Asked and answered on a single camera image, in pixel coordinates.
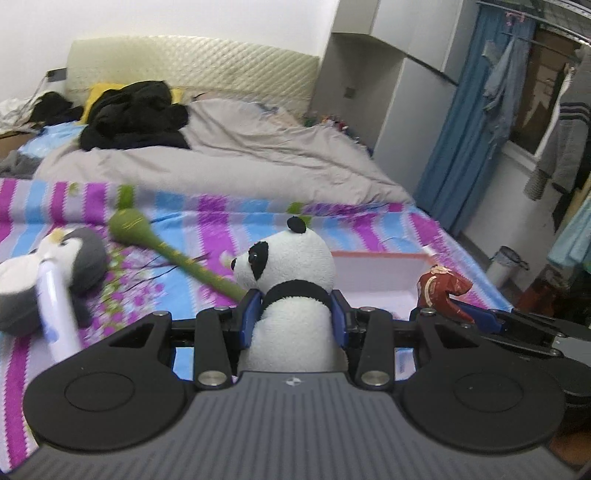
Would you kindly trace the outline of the red foil wrapper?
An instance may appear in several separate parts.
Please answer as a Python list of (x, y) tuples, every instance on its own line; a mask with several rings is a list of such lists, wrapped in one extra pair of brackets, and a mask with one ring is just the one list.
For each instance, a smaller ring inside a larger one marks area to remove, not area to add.
[(451, 295), (468, 293), (472, 286), (473, 282), (460, 273), (444, 265), (434, 265), (418, 280), (417, 307), (432, 308), (451, 320), (474, 324), (474, 319), (451, 299)]

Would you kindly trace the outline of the small panda plush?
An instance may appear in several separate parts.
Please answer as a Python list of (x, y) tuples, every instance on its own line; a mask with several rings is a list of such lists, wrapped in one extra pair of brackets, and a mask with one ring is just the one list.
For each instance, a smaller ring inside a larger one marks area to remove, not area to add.
[(331, 293), (335, 261), (325, 240), (293, 216), (287, 228), (235, 257), (239, 286), (262, 294), (250, 346), (238, 372), (345, 372), (346, 352), (335, 340)]

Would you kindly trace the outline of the pink cardboard box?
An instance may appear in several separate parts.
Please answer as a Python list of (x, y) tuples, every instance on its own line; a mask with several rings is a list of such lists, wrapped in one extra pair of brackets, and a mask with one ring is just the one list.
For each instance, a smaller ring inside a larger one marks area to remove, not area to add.
[(399, 320), (410, 318), (418, 303), (417, 283), (435, 264), (425, 253), (335, 251), (332, 257), (335, 289), (349, 305), (383, 309)]

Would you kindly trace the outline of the white trash bin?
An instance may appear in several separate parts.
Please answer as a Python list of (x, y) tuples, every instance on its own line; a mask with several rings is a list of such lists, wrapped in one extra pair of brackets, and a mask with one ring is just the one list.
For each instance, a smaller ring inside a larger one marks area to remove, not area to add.
[(512, 248), (501, 246), (491, 257), (486, 276), (495, 287), (501, 288), (519, 269), (529, 271), (530, 265)]

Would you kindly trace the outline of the light blue hanging cloth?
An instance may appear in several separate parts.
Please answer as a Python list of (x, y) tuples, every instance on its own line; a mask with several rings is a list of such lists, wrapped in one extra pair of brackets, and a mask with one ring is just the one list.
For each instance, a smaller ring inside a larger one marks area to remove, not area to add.
[(590, 272), (591, 199), (587, 196), (553, 244), (547, 259), (562, 268), (582, 267)]

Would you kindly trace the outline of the colourful striped bed sheet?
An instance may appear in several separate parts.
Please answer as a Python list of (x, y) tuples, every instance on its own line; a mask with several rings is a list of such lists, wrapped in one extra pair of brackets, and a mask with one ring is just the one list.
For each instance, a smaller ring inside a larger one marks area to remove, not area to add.
[[(288, 203), (286, 200), (240, 199), (231, 196), (183, 196), (152, 192), (128, 185), (103, 183), (1, 180), (1, 261), (28, 253), (51, 230), (88, 226), (103, 239), (106, 222), (118, 208), (135, 207), (152, 223), (155, 233), (185, 254), (208, 254), (207, 268), (228, 276), (218, 255), (242, 251), (252, 242), (280, 230), (290, 215), (301, 216), (335, 251), (427, 253), (435, 263), (474, 282), (461, 299), (483, 308), (511, 310), (510, 302), (487, 279), (476, 261), (426, 213), (403, 203), (339, 204)], [(172, 267), (156, 266), (154, 253), (106, 241), (109, 271), (106, 286), (90, 294), (91, 326), (82, 341), (91, 345), (107, 334), (135, 322), (148, 307), (173, 307), (173, 313), (197, 313), (213, 301), (228, 303), (208, 287)], [(22, 413), (29, 381), (53, 364), (44, 340), (35, 335), (13, 339), (1, 333), (1, 470), (11, 470), (37, 448)], [(259, 459), (270, 462), (270, 479), (295, 478), (305, 461), (318, 454), (297, 454), (293, 445), (283, 453), (263, 449)], [(304, 478), (328, 478), (337, 464), (312, 468)]]

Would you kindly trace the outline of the green massage stick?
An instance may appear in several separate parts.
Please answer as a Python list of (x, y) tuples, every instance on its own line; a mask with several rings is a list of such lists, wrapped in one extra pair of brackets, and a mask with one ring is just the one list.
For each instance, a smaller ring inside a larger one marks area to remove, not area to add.
[(183, 252), (165, 243), (152, 230), (143, 213), (134, 208), (117, 210), (108, 220), (108, 231), (115, 242), (149, 249), (215, 292), (239, 302), (245, 290), (221, 275), (206, 269)]

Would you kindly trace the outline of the grey white penguin plush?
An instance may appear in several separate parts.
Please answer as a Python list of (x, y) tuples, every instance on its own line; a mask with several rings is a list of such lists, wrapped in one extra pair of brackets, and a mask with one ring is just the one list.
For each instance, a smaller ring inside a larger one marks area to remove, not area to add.
[(93, 229), (57, 228), (31, 252), (1, 262), (1, 331), (24, 337), (55, 325), (62, 315), (90, 325), (87, 293), (106, 275), (108, 255)]

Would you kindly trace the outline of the white spray can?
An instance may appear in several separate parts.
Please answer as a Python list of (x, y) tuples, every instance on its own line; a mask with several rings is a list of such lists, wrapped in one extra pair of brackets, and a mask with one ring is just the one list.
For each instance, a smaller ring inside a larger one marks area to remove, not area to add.
[(35, 291), (43, 335), (53, 360), (58, 363), (82, 350), (69, 290), (53, 258), (38, 268)]

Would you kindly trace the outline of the blue curtain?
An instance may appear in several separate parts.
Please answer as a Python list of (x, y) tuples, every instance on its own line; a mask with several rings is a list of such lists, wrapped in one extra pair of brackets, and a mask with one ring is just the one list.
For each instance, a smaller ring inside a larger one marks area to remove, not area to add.
[(452, 235), (470, 222), (506, 142), (492, 142), (484, 113), (484, 86), (492, 67), (518, 36), (529, 45), (536, 22), (508, 7), (479, 9), (470, 49), (441, 134), (423, 172), (415, 201)]

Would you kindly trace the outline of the grey duvet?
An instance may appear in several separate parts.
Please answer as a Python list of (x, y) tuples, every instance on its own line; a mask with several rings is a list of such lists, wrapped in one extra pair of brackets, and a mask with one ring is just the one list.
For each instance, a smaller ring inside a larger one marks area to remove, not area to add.
[(409, 203), (411, 195), (365, 147), (328, 125), (304, 127), (283, 109), (209, 98), (188, 106), (188, 146), (82, 150), (71, 140), (45, 158), (6, 158), (8, 178), (129, 184), (185, 195), (304, 203)]

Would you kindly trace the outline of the hanging denim garment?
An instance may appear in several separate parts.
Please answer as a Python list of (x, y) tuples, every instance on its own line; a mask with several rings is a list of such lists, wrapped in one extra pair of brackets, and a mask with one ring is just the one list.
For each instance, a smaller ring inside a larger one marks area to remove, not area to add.
[(529, 58), (528, 43), (511, 36), (485, 83), (483, 108), (492, 142), (504, 143), (517, 118)]

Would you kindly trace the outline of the yellow pillow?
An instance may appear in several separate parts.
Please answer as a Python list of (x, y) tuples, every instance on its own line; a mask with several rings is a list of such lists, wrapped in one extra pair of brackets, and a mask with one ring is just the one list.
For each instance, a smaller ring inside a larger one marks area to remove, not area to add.
[[(96, 83), (90, 89), (90, 93), (87, 97), (86, 103), (84, 105), (84, 111), (82, 114), (81, 119), (79, 120), (80, 124), (86, 124), (87, 118), (90, 112), (91, 107), (93, 104), (101, 97), (103, 93), (108, 90), (115, 90), (119, 91), (124, 88), (124, 84), (116, 84), (116, 83)], [(180, 103), (183, 98), (184, 91), (179, 88), (170, 88), (169, 89), (171, 94), (171, 99), (173, 103)]]

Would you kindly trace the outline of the grey wardrobe cabinet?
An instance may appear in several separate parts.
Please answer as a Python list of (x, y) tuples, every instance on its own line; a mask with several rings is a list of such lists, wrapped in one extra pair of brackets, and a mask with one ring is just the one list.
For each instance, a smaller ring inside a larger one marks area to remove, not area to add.
[(310, 112), (349, 127), (380, 168), (415, 192), (470, 48), (470, 0), (342, 1)]

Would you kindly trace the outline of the cream quilted headboard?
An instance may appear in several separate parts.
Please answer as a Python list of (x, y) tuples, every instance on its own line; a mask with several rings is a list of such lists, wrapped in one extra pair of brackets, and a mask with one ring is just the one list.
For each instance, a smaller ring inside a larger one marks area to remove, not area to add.
[(114, 36), (76, 40), (65, 93), (84, 103), (98, 83), (163, 81), (183, 100), (204, 92), (280, 106), (304, 116), (320, 58), (273, 46), (191, 36)]

